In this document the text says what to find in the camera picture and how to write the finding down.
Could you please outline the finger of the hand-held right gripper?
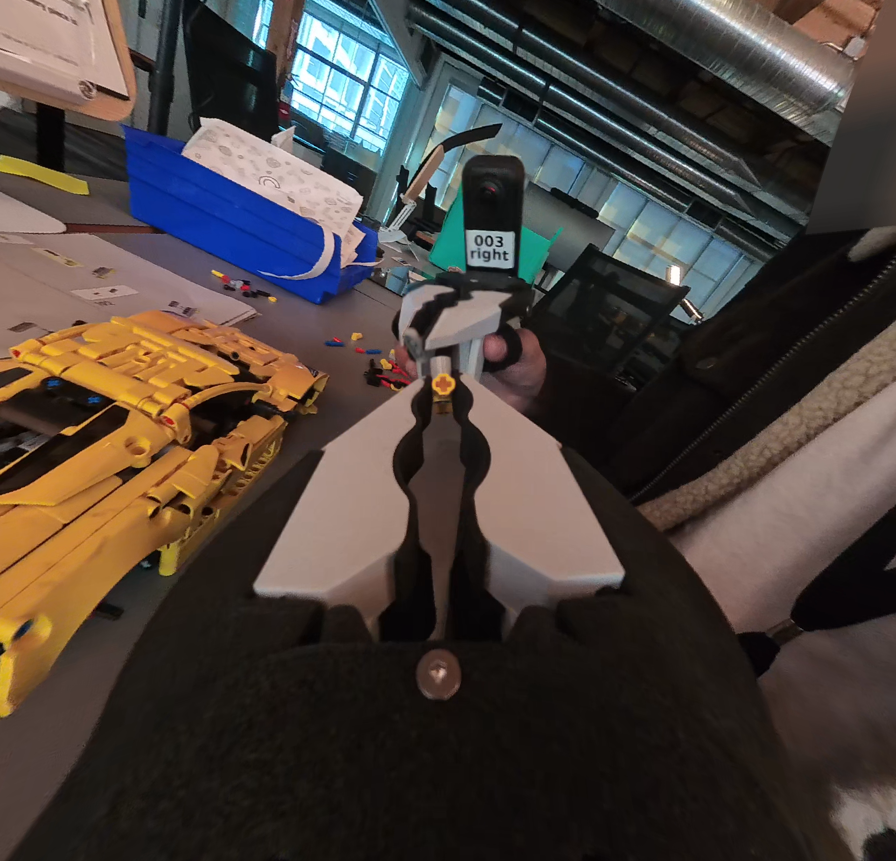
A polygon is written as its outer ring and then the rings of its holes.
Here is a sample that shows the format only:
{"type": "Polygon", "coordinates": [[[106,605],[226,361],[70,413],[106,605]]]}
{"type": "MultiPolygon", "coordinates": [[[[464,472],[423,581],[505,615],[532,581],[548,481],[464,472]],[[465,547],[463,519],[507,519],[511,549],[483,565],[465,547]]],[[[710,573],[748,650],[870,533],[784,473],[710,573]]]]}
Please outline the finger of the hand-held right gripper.
{"type": "Polygon", "coordinates": [[[503,293],[471,293],[444,307],[427,331],[423,348],[436,352],[496,333],[501,325],[503,293]]]}
{"type": "Polygon", "coordinates": [[[404,296],[399,310],[399,341],[404,332],[417,329],[427,339],[442,312],[457,303],[457,290],[448,285],[418,285],[404,296]]]}

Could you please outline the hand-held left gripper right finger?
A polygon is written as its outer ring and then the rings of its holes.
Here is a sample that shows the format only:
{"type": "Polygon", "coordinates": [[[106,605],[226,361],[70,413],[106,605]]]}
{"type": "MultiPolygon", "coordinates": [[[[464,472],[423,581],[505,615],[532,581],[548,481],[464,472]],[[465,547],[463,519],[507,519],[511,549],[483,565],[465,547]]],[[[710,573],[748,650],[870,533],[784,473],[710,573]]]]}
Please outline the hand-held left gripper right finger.
{"type": "Polygon", "coordinates": [[[566,600],[617,588],[623,566],[560,444],[478,381],[462,376],[470,423],[490,461],[474,491],[487,543],[487,592],[497,600],[566,600]]]}

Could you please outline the pile of red black pins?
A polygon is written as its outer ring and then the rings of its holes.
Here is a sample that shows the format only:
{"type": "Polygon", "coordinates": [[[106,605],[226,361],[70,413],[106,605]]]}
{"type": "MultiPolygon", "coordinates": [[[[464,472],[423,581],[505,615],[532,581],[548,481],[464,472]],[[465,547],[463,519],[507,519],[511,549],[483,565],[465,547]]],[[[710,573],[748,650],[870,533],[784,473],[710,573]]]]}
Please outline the pile of red black pins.
{"type": "Polygon", "coordinates": [[[370,387],[384,387],[398,392],[411,383],[409,373],[399,365],[395,351],[390,350],[387,355],[382,355],[379,348],[364,346],[362,340],[362,333],[353,332],[349,341],[332,337],[322,343],[330,348],[350,347],[354,353],[363,355],[367,360],[363,372],[364,382],[370,387]]]}

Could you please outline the yellow brick toy car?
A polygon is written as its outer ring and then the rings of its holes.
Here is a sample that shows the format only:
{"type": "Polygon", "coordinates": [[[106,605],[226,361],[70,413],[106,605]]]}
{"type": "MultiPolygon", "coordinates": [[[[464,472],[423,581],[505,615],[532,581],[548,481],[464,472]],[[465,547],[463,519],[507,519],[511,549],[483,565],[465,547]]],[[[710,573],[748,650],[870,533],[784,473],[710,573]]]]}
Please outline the yellow brick toy car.
{"type": "Polygon", "coordinates": [[[279,454],[329,377],[162,311],[29,339],[2,363],[1,714],[136,567],[163,577],[279,454]]]}

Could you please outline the building instruction booklet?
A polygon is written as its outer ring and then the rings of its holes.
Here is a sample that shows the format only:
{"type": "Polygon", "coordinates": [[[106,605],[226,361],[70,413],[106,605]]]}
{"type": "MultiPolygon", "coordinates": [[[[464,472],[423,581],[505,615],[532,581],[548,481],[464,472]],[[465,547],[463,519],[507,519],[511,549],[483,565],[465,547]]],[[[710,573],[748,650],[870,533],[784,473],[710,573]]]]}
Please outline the building instruction booklet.
{"type": "Polygon", "coordinates": [[[237,326],[256,310],[88,234],[3,233],[2,355],[81,322],[161,310],[237,326]]]}

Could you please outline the person's right hand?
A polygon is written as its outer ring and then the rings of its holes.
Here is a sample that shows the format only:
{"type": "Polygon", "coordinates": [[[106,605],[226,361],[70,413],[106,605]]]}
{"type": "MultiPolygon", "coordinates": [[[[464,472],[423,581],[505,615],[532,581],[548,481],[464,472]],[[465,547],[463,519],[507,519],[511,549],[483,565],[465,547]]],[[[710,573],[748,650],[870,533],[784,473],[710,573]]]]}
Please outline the person's right hand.
{"type": "Polygon", "coordinates": [[[546,358],[538,338],[529,329],[517,329],[521,356],[513,365],[483,374],[481,382],[508,406],[523,415],[532,410],[546,378],[546,358]]]}

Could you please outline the teal felt bag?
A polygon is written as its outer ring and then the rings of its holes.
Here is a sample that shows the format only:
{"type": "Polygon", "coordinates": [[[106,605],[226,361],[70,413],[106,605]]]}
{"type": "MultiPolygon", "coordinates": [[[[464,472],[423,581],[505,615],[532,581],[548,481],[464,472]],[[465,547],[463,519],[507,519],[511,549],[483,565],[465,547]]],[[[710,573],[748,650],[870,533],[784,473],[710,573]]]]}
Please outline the teal felt bag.
{"type": "MultiPolygon", "coordinates": [[[[560,227],[552,236],[545,237],[526,226],[521,228],[519,277],[522,280],[534,284],[552,246],[563,230],[564,228],[560,227]]],[[[442,271],[448,271],[450,268],[465,271],[462,191],[458,192],[447,212],[442,230],[429,253],[429,262],[442,271]]]]}

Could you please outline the black monitor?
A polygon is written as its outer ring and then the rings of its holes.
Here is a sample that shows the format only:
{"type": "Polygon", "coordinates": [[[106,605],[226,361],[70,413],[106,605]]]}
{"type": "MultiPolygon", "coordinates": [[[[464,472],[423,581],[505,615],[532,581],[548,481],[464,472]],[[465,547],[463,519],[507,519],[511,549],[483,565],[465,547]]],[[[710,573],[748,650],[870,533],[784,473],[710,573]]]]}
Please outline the black monitor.
{"type": "Polygon", "coordinates": [[[523,200],[522,224],[552,241],[548,261],[568,268],[589,246],[604,251],[614,229],[590,217],[534,182],[528,183],[523,200]]]}

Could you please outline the black mesh chair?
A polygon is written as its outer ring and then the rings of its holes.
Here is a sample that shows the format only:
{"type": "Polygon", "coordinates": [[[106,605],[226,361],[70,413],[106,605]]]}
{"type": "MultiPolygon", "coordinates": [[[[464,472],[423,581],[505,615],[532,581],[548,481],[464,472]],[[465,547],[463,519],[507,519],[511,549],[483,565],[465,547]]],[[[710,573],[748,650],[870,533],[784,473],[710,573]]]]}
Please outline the black mesh chair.
{"type": "Polygon", "coordinates": [[[669,363],[690,287],[618,261],[589,245],[524,322],[549,362],[607,376],[631,393],[669,363]]]}

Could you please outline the cluster of mixed small pins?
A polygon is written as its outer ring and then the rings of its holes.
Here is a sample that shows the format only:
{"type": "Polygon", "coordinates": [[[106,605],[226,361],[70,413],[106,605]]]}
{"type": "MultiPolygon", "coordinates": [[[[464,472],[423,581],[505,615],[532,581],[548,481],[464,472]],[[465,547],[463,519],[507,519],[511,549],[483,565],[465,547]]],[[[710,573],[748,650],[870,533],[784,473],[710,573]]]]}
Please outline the cluster of mixed small pins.
{"type": "Polygon", "coordinates": [[[249,280],[232,277],[215,269],[210,273],[218,281],[223,291],[241,295],[247,299],[263,298],[269,303],[277,302],[277,298],[274,295],[255,287],[249,280]]]}

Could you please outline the window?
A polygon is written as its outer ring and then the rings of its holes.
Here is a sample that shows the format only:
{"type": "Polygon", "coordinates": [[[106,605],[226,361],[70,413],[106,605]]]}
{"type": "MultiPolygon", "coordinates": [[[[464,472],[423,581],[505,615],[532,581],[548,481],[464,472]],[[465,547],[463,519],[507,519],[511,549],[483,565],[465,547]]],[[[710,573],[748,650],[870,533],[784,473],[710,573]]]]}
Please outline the window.
{"type": "Polygon", "coordinates": [[[364,150],[387,150],[410,73],[369,5],[306,0],[286,82],[292,110],[364,150]]]}

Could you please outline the black metal pole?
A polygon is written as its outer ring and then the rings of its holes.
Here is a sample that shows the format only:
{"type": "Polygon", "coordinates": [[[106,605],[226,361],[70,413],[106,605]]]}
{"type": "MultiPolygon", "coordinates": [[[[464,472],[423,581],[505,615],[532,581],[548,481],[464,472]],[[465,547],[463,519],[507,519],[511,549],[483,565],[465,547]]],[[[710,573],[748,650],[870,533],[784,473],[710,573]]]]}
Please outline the black metal pole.
{"type": "Polygon", "coordinates": [[[158,47],[149,79],[148,131],[165,136],[174,97],[174,66],[184,0],[162,0],[158,47]]]}

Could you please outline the yellow paper scrap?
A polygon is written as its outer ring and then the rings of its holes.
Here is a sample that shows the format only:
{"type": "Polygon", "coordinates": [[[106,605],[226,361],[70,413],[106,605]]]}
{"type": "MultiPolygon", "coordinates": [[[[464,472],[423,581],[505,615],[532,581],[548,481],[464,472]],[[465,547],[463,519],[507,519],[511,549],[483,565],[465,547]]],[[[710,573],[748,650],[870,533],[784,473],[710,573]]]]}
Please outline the yellow paper scrap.
{"type": "Polygon", "coordinates": [[[86,197],[91,194],[90,186],[84,179],[35,162],[1,155],[0,170],[1,173],[29,179],[72,195],[86,197]]]}

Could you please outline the silver air duct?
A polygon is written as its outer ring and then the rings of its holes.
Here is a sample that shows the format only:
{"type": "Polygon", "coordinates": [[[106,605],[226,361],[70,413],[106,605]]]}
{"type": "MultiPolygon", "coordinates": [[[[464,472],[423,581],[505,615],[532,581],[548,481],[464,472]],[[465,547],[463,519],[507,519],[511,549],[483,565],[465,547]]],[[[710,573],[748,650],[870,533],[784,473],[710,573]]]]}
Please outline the silver air duct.
{"type": "Polygon", "coordinates": [[[833,146],[857,65],[754,0],[418,0],[707,159],[833,146]]]}

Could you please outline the wooden post with red label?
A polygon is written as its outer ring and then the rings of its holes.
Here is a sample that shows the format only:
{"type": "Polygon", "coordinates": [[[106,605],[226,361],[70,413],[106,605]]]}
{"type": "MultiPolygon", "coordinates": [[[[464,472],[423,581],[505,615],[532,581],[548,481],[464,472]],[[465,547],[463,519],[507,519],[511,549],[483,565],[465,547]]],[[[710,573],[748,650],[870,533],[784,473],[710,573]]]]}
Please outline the wooden post with red label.
{"type": "Polygon", "coordinates": [[[273,0],[273,11],[266,50],[275,57],[276,83],[280,92],[292,71],[296,56],[297,34],[305,0],[273,0]]]}

